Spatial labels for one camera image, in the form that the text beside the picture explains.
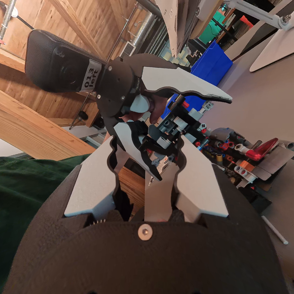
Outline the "silver air duct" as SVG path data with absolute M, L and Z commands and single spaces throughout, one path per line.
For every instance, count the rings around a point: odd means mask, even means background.
M 138 32 L 135 34 L 135 37 L 131 41 L 132 45 L 135 47 L 135 51 L 138 52 L 141 48 L 143 42 L 145 41 L 147 35 L 152 29 L 156 21 L 156 15 L 148 11 L 144 20 L 141 23 L 141 26 L 138 29 Z

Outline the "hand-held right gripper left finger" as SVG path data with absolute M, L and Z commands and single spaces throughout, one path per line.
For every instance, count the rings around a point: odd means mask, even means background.
M 65 217 L 91 213 L 93 217 L 106 217 L 115 209 L 113 195 L 119 186 L 114 172 L 116 137 L 110 136 L 82 164 L 71 196 L 64 211 Z

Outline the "person's left hand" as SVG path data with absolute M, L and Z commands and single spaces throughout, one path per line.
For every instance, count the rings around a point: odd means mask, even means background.
M 168 99 L 153 94 L 151 96 L 151 100 L 153 101 L 154 107 L 152 111 L 150 111 L 151 115 L 149 117 L 149 122 L 151 124 L 155 124 L 161 117 L 161 115 L 164 113 Z

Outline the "orange red object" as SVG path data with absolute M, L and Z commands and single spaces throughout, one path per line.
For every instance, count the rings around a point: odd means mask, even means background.
M 251 29 L 254 25 L 245 17 L 245 15 L 243 15 L 241 18 L 240 18 L 240 21 L 243 22 L 244 24 L 247 25 L 247 27 L 249 29 Z

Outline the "person's green shirt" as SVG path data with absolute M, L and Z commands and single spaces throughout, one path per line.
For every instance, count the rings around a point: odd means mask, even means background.
M 0 289 L 3 292 L 20 241 L 33 217 L 90 154 L 64 160 L 0 158 Z

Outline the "lego sticker sheet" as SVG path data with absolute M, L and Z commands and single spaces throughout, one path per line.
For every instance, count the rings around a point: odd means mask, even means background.
M 169 160 L 168 156 L 163 157 L 162 159 L 156 158 L 152 160 L 152 164 L 156 166 L 157 171 L 161 175 L 168 167 L 172 165 L 172 161 Z

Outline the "large lego vehicle model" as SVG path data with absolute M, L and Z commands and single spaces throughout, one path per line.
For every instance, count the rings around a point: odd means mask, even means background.
M 260 189 L 268 190 L 274 179 L 293 159 L 293 142 L 273 138 L 251 144 L 231 128 L 200 130 L 192 143 L 217 164 L 258 214 L 270 206 Z

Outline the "blue plastic bin with tag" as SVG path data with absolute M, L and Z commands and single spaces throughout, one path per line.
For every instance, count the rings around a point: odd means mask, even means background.
M 219 82 L 225 76 L 227 71 L 232 66 L 233 62 L 227 57 L 221 47 L 213 41 L 204 54 L 196 61 L 196 63 L 188 69 L 188 73 L 195 75 L 212 85 L 218 86 Z M 169 113 L 168 105 L 171 101 L 174 101 L 177 97 L 177 94 L 171 96 L 166 104 L 166 108 L 161 115 L 161 118 L 164 119 Z M 197 96 L 185 96 L 186 103 L 189 104 L 187 108 L 190 111 L 192 108 L 199 111 L 204 104 L 204 100 Z

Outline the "light grey lego axle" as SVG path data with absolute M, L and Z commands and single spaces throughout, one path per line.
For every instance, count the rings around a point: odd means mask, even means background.
M 265 216 L 261 215 L 261 218 L 284 245 L 289 244 L 289 242 L 283 237 L 283 235 L 274 227 L 274 225 Z

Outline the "white ceiling air vent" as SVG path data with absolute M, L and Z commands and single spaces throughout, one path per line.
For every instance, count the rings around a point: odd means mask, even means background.
M 136 46 L 134 46 L 130 42 L 127 42 L 120 54 L 120 57 L 124 58 L 125 56 L 132 56 L 135 50 L 136 50 Z

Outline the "black lego sub-assembly red pins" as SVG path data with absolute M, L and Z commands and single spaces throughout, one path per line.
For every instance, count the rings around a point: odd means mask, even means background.
M 200 123 L 199 120 L 213 105 L 211 101 L 205 101 L 199 111 L 194 108 L 188 111 L 189 104 L 186 99 L 178 95 L 168 105 L 170 112 L 163 121 L 158 126 L 153 124 L 149 126 L 150 138 L 143 139 L 139 150 L 154 153 L 156 158 L 152 160 L 152 165 L 155 167 L 158 167 L 165 157 L 171 162 L 177 161 L 177 142 L 182 135 L 201 150 L 209 143 L 211 131 L 207 130 L 206 124 Z

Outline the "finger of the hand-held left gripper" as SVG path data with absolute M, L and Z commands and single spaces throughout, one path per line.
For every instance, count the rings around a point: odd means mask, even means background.
M 118 144 L 134 161 L 158 181 L 162 180 L 157 168 L 152 165 L 146 150 L 140 151 L 142 145 L 139 136 L 147 135 L 148 127 L 144 122 L 119 122 L 114 126 Z
M 223 90 L 181 68 L 143 67 L 141 79 L 145 91 L 157 96 L 168 98 L 172 94 L 183 97 L 193 95 L 204 101 L 232 103 L 232 97 Z

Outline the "teal container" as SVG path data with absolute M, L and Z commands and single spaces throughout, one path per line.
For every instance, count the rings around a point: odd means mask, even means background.
M 213 18 L 217 20 L 221 25 L 225 26 L 222 21 L 225 19 L 224 12 L 217 11 Z M 200 41 L 204 44 L 210 43 L 214 38 L 216 38 L 222 29 L 215 24 L 213 20 L 210 20 L 203 33 L 198 37 Z

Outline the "white book stand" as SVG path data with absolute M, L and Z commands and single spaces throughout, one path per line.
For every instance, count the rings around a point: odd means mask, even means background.
M 293 1 L 281 1 L 270 12 L 265 12 L 245 1 L 225 1 L 225 3 L 229 4 L 230 8 L 237 8 L 259 20 L 225 51 L 230 60 L 237 60 L 266 39 L 268 39 L 267 45 L 249 67 L 251 73 L 293 55 Z

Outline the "open lego instruction booklet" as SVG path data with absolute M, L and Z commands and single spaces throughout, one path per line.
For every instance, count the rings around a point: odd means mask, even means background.
M 172 56 L 176 58 L 198 22 L 200 0 L 155 0 L 155 3 L 167 27 Z

